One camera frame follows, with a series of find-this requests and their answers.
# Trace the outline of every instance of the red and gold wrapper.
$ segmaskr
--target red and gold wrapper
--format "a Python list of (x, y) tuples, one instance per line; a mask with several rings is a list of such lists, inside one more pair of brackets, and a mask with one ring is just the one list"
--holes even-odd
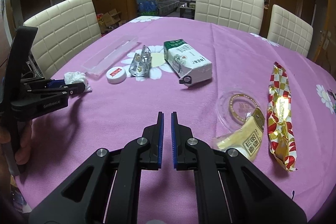
[(286, 71), (277, 62), (273, 66), (268, 91), (269, 150), (285, 170), (295, 171), (296, 146), (292, 131), (291, 91)]

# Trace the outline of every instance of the white quilted chair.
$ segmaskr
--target white quilted chair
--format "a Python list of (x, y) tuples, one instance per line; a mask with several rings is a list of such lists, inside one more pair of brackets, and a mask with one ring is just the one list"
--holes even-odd
[(195, 20), (259, 34), (264, 0), (196, 0)]
[(101, 38), (92, 0), (65, 0), (23, 25), (38, 27), (31, 52), (46, 78)]
[(284, 8), (273, 5), (267, 39), (307, 57), (313, 27)]

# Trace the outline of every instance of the yellow flower center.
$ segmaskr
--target yellow flower center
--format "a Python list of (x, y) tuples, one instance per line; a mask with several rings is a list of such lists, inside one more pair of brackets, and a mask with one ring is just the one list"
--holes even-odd
[(152, 57), (152, 63), (151, 63), (152, 68), (161, 66), (166, 62), (164, 54), (162, 52), (152, 52), (151, 57)]

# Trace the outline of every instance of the clear plastic container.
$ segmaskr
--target clear plastic container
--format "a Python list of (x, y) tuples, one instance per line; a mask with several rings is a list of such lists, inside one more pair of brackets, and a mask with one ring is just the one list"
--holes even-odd
[(97, 54), (86, 61), (82, 68), (88, 76), (100, 77), (125, 53), (129, 52), (138, 43), (135, 35), (125, 35), (113, 41)]
[(241, 89), (224, 91), (217, 100), (216, 112), (222, 124), (230, 130), (237, 131), (245, 123), (246, 115), (253, 113), (260, 104), (252, 95)]

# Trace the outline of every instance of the round plastic lid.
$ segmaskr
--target round plastic lid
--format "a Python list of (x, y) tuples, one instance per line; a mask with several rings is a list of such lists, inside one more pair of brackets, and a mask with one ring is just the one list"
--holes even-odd
[(225, 91), (217, 100), (216, 111), (222, 124), (234, 132), (245, 123), (246, 115), (253, 113), (260, 104), (252, 95), (241, 89)]
[(107, 81), (110, 84), (119, 84), (127, 77), (126, 71), (123, 67), (113, 67), (106, 73)]

